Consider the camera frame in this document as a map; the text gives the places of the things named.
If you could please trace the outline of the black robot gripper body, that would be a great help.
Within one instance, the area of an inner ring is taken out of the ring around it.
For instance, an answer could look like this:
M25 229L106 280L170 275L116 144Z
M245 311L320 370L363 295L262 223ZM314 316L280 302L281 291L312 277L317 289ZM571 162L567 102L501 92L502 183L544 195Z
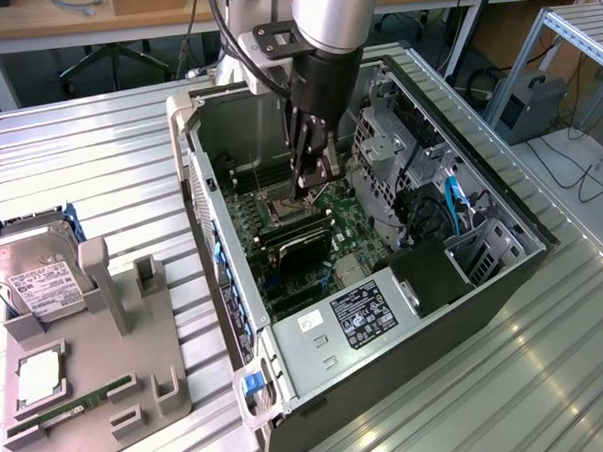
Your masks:
M289 132L295 133L311 116L337 131L350 103L359 73L363 48L349 54L315 50L292 61L288 99Z

